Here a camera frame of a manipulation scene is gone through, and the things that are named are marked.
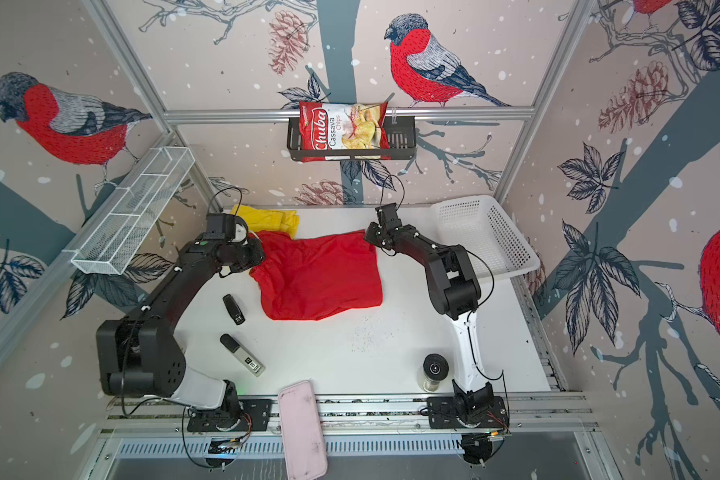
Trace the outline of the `yellow shorts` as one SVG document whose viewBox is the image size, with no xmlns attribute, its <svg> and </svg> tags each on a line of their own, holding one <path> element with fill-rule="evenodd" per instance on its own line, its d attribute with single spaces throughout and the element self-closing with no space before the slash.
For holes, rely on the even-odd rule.
<svg viewBox="0 0 720 480">
<path fill-rule="evenodd" d="M 255 233 L 281 232 L 294 238 L 300 226 L 300 217 L 295 210 L 267 210 L 243 205 L 236 208 L 233 214 L 240 217 L 249 230 Z"/>
</svg>

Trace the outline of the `red shorts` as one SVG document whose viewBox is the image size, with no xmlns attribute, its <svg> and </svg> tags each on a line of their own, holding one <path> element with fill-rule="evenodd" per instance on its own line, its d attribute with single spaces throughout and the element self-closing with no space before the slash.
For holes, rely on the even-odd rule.
<svg viewBox="0 0 720 480">
<path fill-rule="evenodd" d="M 268 318 L 319 321 L 383 303 L 377 249 L 363 232 L 293 239 L 263 231 L 258 237 L 266 259 L 250 276 L 260 288 Z"/>
</svg>

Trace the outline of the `white plastic basket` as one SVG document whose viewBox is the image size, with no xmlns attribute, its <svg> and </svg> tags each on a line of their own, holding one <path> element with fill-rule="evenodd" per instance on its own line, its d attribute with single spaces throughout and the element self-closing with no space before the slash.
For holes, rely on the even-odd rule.
<svg viewBox="0 0 720 480">
<path fill-rule="evenodd" d="M 436 203 L 430 213 L 440 241 L 472 252 L 479 278 L 509 279 L 537 271 L 541 262 L 501 205 L 489 195 Z"/>
</svg>

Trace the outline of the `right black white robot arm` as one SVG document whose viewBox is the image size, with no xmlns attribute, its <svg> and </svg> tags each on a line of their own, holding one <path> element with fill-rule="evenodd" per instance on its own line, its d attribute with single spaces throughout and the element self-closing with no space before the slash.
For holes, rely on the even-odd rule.
<svg viewBox="0 0 720 480">
<path fill-rule="evenodd" d="M 480 305 L 481 287 L 468 251 L 461 245 L 440 244 L 398 220 L 370 223 L 365 240 L 385 252 L 403 254 L 419 263 L 435 311 L 452 321 L 458 345 L 452 380 L 455 421 L 466 428 L 507 432 L 507 408 L 495 395 L 493 381 L 482 372 L 475 346 L 476 322 L 472 316 Z"/>
</svg>

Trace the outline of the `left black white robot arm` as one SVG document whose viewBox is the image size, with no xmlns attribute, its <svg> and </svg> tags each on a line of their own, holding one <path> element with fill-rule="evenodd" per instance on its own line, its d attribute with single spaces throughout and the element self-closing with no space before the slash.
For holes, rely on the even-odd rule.
<svg viewBox="0 0 720 480">
<path fill-rule="evenodd" d="M 245 272 L 265 259 L 253 235 L 234 243 L 199 237 L 179 252 L 178 261 L 147 299 L 120 320 L 96 331 L 100 383 L 120 401 L 150 397 L 220 416 L 229 425 L 243 418 L 236 387 L 188 366 L 174 333 L 202 287 L 227 267 Z"/>
</svg>

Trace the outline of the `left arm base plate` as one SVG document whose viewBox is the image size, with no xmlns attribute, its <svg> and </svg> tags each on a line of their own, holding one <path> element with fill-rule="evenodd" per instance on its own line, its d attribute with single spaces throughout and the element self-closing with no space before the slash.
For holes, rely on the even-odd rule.
<svg viewBox="0 0 720 480">
<path fill-rule="evenodd" d="M 243 398 L 237 408 L 225 410 L 194 410 L 190 413 L 186 429 L 191 433 L 247 433 L 263 432 L 268 428 L 273 401 L 260 398 Z"/>
</svg>

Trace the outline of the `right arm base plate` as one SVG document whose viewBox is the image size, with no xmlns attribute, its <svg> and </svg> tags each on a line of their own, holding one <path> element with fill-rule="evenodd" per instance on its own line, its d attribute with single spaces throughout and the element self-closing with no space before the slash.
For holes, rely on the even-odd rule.
<svg viewBox="0 0 720 480">
<path fill-rule="evenodd" d="M 508 410 L 504 401 L 467 403 L 459 406 L 454 397 L 429 397 L 419 414 L 428 419 L 430 429 L 494 429 L 506 430 Z"/>
</svg>

